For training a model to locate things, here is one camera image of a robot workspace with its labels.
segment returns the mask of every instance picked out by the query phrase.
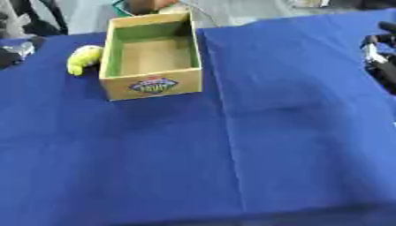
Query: yellow toy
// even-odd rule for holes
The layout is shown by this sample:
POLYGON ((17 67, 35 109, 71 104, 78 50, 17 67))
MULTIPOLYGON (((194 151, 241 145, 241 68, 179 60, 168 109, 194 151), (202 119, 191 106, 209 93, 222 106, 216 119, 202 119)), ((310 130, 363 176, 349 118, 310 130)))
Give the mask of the yellow toy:
POLYGON ((67 60, 67 71, 74 76, 82 75, 84 67, 100 63, 102 53, 103 47, 100 46, 83 46, 76 49, 67 60))

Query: gray floor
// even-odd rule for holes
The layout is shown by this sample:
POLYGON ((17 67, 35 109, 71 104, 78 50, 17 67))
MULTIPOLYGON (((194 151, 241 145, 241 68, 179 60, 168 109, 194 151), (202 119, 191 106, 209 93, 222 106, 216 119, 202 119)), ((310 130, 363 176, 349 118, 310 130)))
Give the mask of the gray floor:
MULTIPOLYGON (((317 13, 345 11, 359 0, 331 0, 343 9, 294 9, 290 0, 186 0, 199 5, 219 26, 237 26, 258 19, 302 16, 317 13)), ((48 21, 52 16, 37 0, 32 0, 35 9, 48 21)), ((111 0, 58 0, 70 27, 71 34, 102 32, 108 20, 117 15, 112 10, 111 0)), ((194 10, 198 27, 214 26, 205 13, 194 10)))

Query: blue cloth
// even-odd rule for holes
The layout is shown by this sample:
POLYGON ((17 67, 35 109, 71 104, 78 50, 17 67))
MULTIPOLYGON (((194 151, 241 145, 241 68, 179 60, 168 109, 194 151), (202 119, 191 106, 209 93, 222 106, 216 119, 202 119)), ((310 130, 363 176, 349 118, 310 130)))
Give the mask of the blue cloth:
POLYGON ((394 220, 392 101, 359 52, 393 16, 203 30, 203 93, 124 102, 104 100, 95 69, 80 79, 65 72, 67 57, 103 44, 103 34, 49 39, 0 72, 0 224, 394 220), (361 204, 373 211, 338 210, 361 204), (284 212, 302 215, 271 215, 284 212))

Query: open box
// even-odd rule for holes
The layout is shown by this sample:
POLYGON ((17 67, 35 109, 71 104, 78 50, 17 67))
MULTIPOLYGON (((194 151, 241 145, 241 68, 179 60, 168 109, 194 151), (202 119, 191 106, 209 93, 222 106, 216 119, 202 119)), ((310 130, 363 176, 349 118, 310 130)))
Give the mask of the open box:
POLYGON ((100 80, 113 101, 201 92, 190 13, 112 19, 100 80))

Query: box label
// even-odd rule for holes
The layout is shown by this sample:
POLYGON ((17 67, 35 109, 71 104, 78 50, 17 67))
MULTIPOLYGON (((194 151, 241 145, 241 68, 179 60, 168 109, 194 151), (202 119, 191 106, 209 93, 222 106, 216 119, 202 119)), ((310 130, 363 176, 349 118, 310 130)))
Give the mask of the box label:
POLYGON ((161 94, 178 85, 177 81, 170 79, 149 79, 132 84, 129 88, 145 94, 161 94))

